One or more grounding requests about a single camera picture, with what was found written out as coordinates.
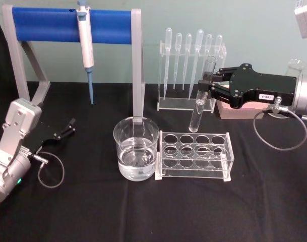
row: pipette rack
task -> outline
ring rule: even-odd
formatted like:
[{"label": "pipette rack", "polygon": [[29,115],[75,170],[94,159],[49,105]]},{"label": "pipette rack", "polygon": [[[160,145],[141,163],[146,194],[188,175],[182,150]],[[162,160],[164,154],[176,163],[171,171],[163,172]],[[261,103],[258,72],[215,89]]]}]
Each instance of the pipette rack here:
[{"label": "pipette rack", "polygon": [[[187,74],[185,78],[185,88],[182,89],[182,74],[183,74],[183,63],[185,58],[185,43],[182,41],[180,54],[179,54],[179,64],[178,64],[178,71],[177,71],[177,78],[176,78],[176,88],[173,88],[173,69],[174,69],[174,58],[176,56],[176,51],[174,47],[174,43],[172,43],[171,50],[170,50],[170,61],[169,61],[169,72],[168,72],[168,87],[166,92],[166,97],[163,98],[163,81],[164,81],[164,69],[165,69],[165,44],[164,42],[160,42],[160,48],[159,48],[159,82],[158,82],[158,103],[157,103],[157,110],[160,109],[173,109],[173,110],[193,110],[195,106],[196,101],[196,94],[197,94],[197,87],[194,85],[194,90],[191,94],[190,99],[188,99],[189,95],[189,83],[192,75],[192,65],[194,61],[195,56],[195,49],[194,44],[190,47],[190,54],[189,54],[189,62],[188,62],[188,68],[187,68]],[[215,46],[212,45],[210,48],[210,54],[214,55],[214,49]],[[196,70],[196,77],[195,77],[195,83],[198,83],[198,80],[202,76],[202,68],[203,68],[203,62],[206,59],[208,53],[205,53],[205,45],[203,44],[199,53],[198,58],[198,66]],[[223,42],[219,54],[217,57],[217,63],[215,71],[223,68],[225,65],[226,60],[226,46]],[[204,111],[209,111],[211,113],[214,112],[214,107],[216,104],[216,100],[214,98],[207,98],[207,102],[204,107]]]},{"label": "pipette rack", "polygon": [[229,133],[192,134],[160,131],[155,179],[202,177],[231,180],[234,162]]}]

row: light blue wall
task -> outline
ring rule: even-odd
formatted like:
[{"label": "light blue wall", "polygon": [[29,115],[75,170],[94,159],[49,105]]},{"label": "light blue wall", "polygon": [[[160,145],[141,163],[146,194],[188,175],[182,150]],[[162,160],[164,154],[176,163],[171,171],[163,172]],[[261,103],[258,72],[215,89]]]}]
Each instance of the light blue wall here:
[{"label": "light blue wall", "polygon": [[[25,7],[75,8],[71,0],[0,0]],[[284,74],[291,58],[307,61],[307,40],[301,39],[294,16],[295,0],[89,0],[93,9],[142,9],[145,79],[157,83],[158,45],[165,29],[173,33],[223,35],[226,66],[251,63],[258,72]],[[34,43],[51,81],[86,82],[78,43]],[[131,47],[94,45],[95,82],[131,82]],[[36,79],[26,62],[27,79]]]}]

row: pipette stand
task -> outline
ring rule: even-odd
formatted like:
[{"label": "pipette stand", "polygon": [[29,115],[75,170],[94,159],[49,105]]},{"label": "pipette stand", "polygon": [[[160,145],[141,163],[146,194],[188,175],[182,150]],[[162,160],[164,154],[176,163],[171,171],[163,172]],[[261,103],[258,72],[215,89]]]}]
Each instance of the pipette stand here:
[{"label": "pipette stand", "polygon": [[[22,47],[39,81],[31,102],[39,105],[48,92],[50,81],[38,61],[32,41],[80,42],[76,10],[3,5],[2,11],[19,97],[30,101]],[[145,82],[141,10],[91,10],[90,15],[93,43],[132,45],[133,115],[143,116]]]},{"label": "pipette stand", "polygon": [[[187,74],[185,79],[185,89],[182,89],[182,73],[183,73],[183,63],[185,58],[185,47],[184,43],[182,43],[179,55],[179,64],[177,71],[177,79],[176,79],[176,89],[173,89],[173,63],[175,57],[175,48],[174,44],[171,46],[170,50],[170,61],[169,61],[169,74],[168,74],[168,87],[166,92],[166,97],[163,97],[163,81],[164,81],[164,68],[165,68],[165,46],[164,43],[160,42],[160,50],[159,50],[159,76],[158,76],[158,104],[157,109],[172,109],[172,110],[193,110],[196,101],[197,91],[193,91],[191,94],[190,100],[188,100],[189,95],[189,83],[192,74],[192,65],[195,56],[194,45],[191,45],[190,55],[189,55],[189,63],[187,68]],[[211,55],[213,53],[215,46],[212,45],[210,48]],[[202,45],[199,58],[198,58],[198,66],[196,70],[195,83],[198,83],[198,80],[202,76],[202,68],[203,68],[203,60],[206,59],[207,54],[204,51],[205,45]],[[216,70],[219,68],[223,68],[226,60],[226,46],[225,43],[222,43],[218,55],[218,60],[216,63]],[[204,107],[204,111],[209,111],[211,113],[214,112],[216,100],[214,98],[207,98],[207,102]]]}]

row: blue padded bar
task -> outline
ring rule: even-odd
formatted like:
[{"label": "blue padded bar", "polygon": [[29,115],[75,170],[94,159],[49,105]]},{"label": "blue padded bar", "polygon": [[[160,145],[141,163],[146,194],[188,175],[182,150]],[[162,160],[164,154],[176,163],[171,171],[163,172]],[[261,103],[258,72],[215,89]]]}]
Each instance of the blue padded bar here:
[{"label": "blue padded bar", "polygon": [[[12,8],[18,41],[79,42],[75,9]],[[91,10],[93,43],[131,44],[131,11]]]}]

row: white label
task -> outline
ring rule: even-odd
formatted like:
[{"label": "white label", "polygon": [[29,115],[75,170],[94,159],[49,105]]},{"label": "white label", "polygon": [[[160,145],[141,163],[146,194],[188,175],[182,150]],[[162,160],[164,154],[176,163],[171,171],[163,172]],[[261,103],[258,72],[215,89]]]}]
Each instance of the white label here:
[{"label": "white label", "polygon": [[295,8],[296,8],[296,9],[301,8],[301,7],[302,7],[302,4],[303,4],[303,0],[297,0],[297,1],[296,1]]},{"label": "white label", "polygon": [[267,95],[267,94],[260,94],[259,95],[259,99],[263,99],[263,100],[274,100],[274,96],[273,95]]}]

